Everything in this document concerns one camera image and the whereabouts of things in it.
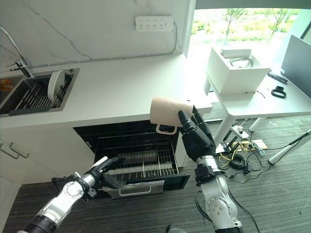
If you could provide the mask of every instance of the sink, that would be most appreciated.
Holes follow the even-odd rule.
[[[33,79],[21,77],[7,97],[2,100],[1,96],[0,117],[62,111],[79,69],[64,72],[65,84],[53,102],[48,98],[48,86],[53,71],[35,74]]]
[[[14,87],[19,83],[23,76],[17,76],[12,78],[3,78],[0,80],[1,92],[0,92],[0,105],[5,101],[5,99],[14,91]]]

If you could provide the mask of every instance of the white table leg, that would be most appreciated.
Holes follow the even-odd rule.
[[[249,131],[254,132],[256,129],[258,129],[259,125],[267,119],[266,117],[259,117],[257,120],[249,127]]]
[[[293,152],[294,150],[298,149],[299,147],[301,147],[303,144],[305,144],[306,142],[311,140],[311,134],[309,134],[308,136],[302,138],[300,140],[300,142],[293,143],[292,145],[288,145],[287,147],[285,147],[284,149],[282,149],[280,152],[278,152],[276,155],[272,156],[268,162],[270,164],[275,164],[276,162],[278,162],[281,158],[284,158],[286,155],[288,155],[290,152]]]
[[[210,83],[209,83],[208,79],[206,78],[206,81],[205,81],[205,84],[204,84],[204,87],[203,87],[204,92],[205,92],[206,95],[208,95],[208,93],[210,91],[210,87],[211,87]]]
[[[216,147],[220,144],[220,142],[226,136],[226,134],[228,133],[228,131],[229,131],[229,129],[230,129],[230,127],[234,121],[235,121],[234,116],[232,116],[230,114],[226,114],[225,118],[223,119],[222,123],[220,124],[218,131],[216,132],[216,134],[214,136],[214,142],[215,142]]]

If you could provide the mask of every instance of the white mug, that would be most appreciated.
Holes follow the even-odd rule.
[[[157,124],[156,131],[158,133],[173,135],[177,131],[177,127],[182,127],[178,112],[183,110],[191,117],[193,104],[189,101],[178,102],[168,98],[154,97],[150,107],[150,122]],[[165,132],[160,130],[160,125],[175,126],[173,132]]]

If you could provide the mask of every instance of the power adapter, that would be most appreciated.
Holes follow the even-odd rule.
[[[243,168],[243,174],[248,174],[252,171],[251,164],[248,162]]]

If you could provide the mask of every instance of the faucet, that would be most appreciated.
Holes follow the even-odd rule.
[[[23,74],[27,78],[34,78],[32,72],[29,69],[29,67],[31,66],[30,62],[26,59],[26,57],[24,56],[22,51],[19,49],[19,47],[17,46],[17,44],[15,43],[13,38],[10,36],[10,34],[2,26],[0,26],[0,30],[6,35],[6,37],[9,39],[9,41],[11,42],[11,44],[14,46],[14,48],[17,50],[17,52],[19,53],[19,55],[21,57],[21,60],[16,61],[16,62],[8,65],[7,67],[10,67],[12,65],[17,65],[17,67],[18,67],[17,69],[20,69],[20,71],[23,72]]]

